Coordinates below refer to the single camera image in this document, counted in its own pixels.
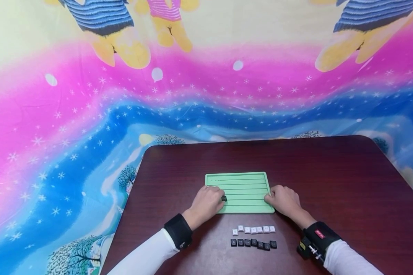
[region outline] red label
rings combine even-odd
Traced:
[[[318,237],[320,237],[320,239],[324,239],[325,236],[317,229],[315,230],[315,233],[318,235]]]

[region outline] green board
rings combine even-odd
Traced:
[[[270,194],[265,172],[206,174],[205,185],[218,186],[227,198],[219,214],[274,213],[263,199]]]

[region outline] colorful backdrop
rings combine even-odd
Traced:
[[[413,188],[413,0],[0,1],[0,275],[98,274],[150,146],[337,135]]]

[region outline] dark red table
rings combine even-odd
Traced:
[[[413,274],[413,191],[372,140],[340,136],[149,148],[102,275],[189,208],[205,174],[248,171],[265,171],[270,186],[293,188],[303,208],[385,275]],[[278,249],[231,247],[238,225],[274,225],[276,234],[256,237],[276,240]],[[327,274],[297,254],[299,240],[299,230],[280,214],[216,215],[156,274]]]

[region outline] person's left hand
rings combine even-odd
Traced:
[[[191,230],[194,231],[222,209],[225,203],[221,200],[223,195],[225,192],[218,187],[204,185],[200,188],[191,207],[182,214]]]

